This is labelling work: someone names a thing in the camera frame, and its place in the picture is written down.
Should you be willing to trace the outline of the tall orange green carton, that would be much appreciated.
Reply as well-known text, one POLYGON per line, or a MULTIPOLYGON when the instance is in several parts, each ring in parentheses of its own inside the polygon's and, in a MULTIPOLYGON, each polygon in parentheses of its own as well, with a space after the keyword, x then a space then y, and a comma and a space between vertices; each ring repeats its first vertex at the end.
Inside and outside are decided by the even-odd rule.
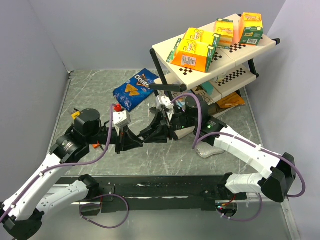
POLYGON ((264 33, 262 15, 244 12, 240 17, 238 30, 240 44, 256 46, 264 33))

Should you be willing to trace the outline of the orange padlock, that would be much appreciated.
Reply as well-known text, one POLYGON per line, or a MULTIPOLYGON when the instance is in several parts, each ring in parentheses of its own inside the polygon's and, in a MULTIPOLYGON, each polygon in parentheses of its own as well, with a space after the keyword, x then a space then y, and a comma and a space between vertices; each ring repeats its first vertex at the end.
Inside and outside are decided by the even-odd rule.
POLYGON ((101 145, 99 143, 93 144, 92 145, 94 149, 99 148, 101 145))

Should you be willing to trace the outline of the teal box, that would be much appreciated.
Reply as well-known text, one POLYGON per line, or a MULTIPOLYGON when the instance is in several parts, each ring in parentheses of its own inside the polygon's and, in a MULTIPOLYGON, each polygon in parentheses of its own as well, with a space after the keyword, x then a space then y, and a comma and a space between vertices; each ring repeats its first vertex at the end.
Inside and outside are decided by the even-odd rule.
POLYGON ((208 95, 212 95, 215 89, 210 81, 201 84, 201 87, 206 91, 208 95))

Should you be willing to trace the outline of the orange flat packet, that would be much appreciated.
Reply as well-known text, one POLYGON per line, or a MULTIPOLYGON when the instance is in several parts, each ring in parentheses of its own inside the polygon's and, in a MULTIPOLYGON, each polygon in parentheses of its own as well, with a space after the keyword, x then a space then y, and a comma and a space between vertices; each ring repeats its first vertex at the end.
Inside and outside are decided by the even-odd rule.
POLYGON ((236 92, 233 92, 228 96, 223 97, 216 103, 222 109, 229 109, 232 107, 245 105, 244 99, 236 92))

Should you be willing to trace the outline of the front orange yellow carton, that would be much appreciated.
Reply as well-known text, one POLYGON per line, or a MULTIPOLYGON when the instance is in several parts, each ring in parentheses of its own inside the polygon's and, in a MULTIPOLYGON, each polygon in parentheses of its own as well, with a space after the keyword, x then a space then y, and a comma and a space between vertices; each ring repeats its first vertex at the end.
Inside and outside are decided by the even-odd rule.
POLYGON ((216 45, 208 45, 202 42, 178 38, 166 62, 191 70, 208 73, 216 49, 216 45))

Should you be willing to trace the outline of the rear yellow carton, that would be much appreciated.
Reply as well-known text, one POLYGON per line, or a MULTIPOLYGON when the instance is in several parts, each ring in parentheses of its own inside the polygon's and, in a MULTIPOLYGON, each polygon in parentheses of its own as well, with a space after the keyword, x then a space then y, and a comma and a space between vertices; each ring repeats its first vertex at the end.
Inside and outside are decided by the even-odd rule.
POLYGON ((217 46, 220 42, 221 35, 211 31, 190 27, 185 32, 183 39, 205 43, 210 46, 217 46))

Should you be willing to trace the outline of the blue Doritos chip bag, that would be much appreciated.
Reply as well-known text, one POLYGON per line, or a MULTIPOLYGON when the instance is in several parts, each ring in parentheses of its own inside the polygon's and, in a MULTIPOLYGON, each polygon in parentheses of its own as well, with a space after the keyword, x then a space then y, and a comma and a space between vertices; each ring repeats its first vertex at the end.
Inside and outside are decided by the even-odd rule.
POLYGON ((124 84, 117 87, 113 91, 113 96, 123 108, 131 112, 154 93, 154 91, 149 88, 149 85, 153 84, 158 78, 156 74, 144 68, 124 84))

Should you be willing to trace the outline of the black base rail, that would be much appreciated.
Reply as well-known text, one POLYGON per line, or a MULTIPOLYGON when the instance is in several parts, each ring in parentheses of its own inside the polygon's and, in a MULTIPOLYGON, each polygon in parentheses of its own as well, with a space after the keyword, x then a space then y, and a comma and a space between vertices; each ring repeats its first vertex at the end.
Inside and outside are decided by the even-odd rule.
POLYGON ((97 176, 97 195, 105 195, 102 213, 117 211, 190 210, 215 211, 221 201, 246 200, 245 193, 231 193, 224 175, 97 176))

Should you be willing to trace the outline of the small yellow green carton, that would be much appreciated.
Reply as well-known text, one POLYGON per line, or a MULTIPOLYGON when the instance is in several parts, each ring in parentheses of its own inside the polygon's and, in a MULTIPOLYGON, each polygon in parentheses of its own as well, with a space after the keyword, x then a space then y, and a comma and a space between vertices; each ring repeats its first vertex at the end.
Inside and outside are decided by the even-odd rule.
POLYGON ((234 39, 234 21, 226 18, 217 18, 213 29, 215 34, 220 35, 218 45, 229 47, 234 39))

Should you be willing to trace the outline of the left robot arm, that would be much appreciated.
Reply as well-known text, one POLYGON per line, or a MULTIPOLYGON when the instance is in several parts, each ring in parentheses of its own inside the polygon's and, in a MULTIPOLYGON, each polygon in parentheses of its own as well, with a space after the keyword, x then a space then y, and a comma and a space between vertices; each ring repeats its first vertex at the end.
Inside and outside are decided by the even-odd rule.
POLYGON ((118 152, 143 146, 130 129, 130 113, 112 105, 110 119, 103 124, 98 110, 86 108, 73 114, 73 124, 49 150, 40 167, 10 198, 0 204, 0 222, 16 240, 28 240, 41 228, 43 221, 76 201, 93 201, 100 184, 89 174, 80 176, 57 193, 47 196, 52 186, 90 152, 91 145, 115 145, 118 152))

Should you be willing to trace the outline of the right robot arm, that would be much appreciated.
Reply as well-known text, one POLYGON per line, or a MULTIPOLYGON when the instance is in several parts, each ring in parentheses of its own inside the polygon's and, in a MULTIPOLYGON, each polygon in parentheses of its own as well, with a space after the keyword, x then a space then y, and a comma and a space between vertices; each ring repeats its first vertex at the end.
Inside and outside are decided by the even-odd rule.
POLYGON ((191 93, 185 93, 185 109, 175 112, 172 100, 166 96, 155 99, 156 111, 151 124, 140 132, 145 143, 167 143, 178 139, 177 131, 194 127, 193 147, 203 142, 237 157, 256 170, 251 174, 227 173, 218 187, 223 199, 239 193, 263 194, 282 203, 296 179, 298 171, 292 155, 269 151, 246 139, 223 121, 209 115, 208 104, 191 93))

